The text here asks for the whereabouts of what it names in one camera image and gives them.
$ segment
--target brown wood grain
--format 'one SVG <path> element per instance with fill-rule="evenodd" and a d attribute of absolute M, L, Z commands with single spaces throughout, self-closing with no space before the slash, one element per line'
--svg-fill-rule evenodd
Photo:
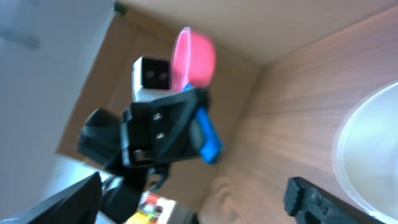
<path fill-rule="evenodd" d="M 335 134 L 359 102 L 396 80 L 398 7 L 267 66 L 219 164 L 202 222 L 294 223 L 282 202 L 294 176 L 354 205 L 333 172 Z"/>

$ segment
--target screw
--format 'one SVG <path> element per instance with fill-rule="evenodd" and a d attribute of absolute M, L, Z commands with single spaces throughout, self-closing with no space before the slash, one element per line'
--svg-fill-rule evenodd
<path fill-rule="evenodd" d="M 162 119 L 162 115 L 160 113 L 157 113 L 154 115 L 154 121 Z"/>
<path fill-rule="evenodd" d="M 156 135 L 156 139 L 162 139 L 164 138 L 164 133 L 159 133 Z"/>

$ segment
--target beige wall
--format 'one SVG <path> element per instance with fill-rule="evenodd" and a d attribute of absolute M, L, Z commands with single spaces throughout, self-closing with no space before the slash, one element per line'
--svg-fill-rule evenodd
<path fill-rule="evenodd" d="M 115 16 L 60 141 L 59 153 L 84 159 L 76 151 L 76 140 L 84 120 L 99 107 L 121 114 L 132 101 L 131 70 L 134 61 L 144 54 L 169 57 L 177 33 L 133 9 L 124 17 Z M 210 85 L 210 116 L 227 150 L 259 73 L 259 65 L 222 47 L 217 47 L 217 60 Z M 159 193 L 199 210 L 216 168 L 202 163 L 201 159 L 176 162 Z"/>

